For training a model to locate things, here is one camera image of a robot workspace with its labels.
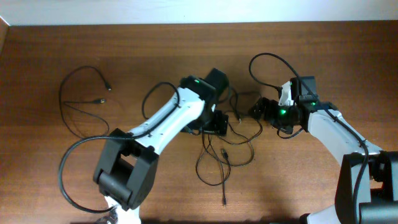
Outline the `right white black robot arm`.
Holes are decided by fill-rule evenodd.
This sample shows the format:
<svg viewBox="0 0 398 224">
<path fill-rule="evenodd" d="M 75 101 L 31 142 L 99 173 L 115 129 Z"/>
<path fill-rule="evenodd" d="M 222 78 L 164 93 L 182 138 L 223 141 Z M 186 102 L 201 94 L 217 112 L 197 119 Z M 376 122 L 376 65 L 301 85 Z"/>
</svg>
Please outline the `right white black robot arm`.
<svg viewBox="0 0 398 224">
<path fill-rule="evenodd" d="M 334 204 L 302 215 L 300 223 L 397 223 L 397 152 L 369 142 L 335 105 L 320 102 L 314 77 L 291 78 L 280 87 L 279 100 L 262 97 L 248 113 L 287 139 L 300 126 L 340 165 Z"/>
</svg>

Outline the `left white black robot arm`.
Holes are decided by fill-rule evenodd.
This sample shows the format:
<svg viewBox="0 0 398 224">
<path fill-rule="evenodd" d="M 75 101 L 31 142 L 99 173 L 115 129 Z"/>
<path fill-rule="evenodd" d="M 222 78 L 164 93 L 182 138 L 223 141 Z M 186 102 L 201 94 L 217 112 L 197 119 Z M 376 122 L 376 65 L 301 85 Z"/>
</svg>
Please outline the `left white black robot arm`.
<svg viewBox="0 0 398 224">
<path fill-rule="evenodd" d="M 216 106 L 228 86 L 226 74 L 216 68 L 205 78 L 183 78 L 152 117 L 127 133 L 110 134 L 93 175 L 110 209 L 98 223 L 141 222 L 139 207 L 154 185 L 159 156 L 179 132 L 226 134 L 228 117 Z"/>
</svg>

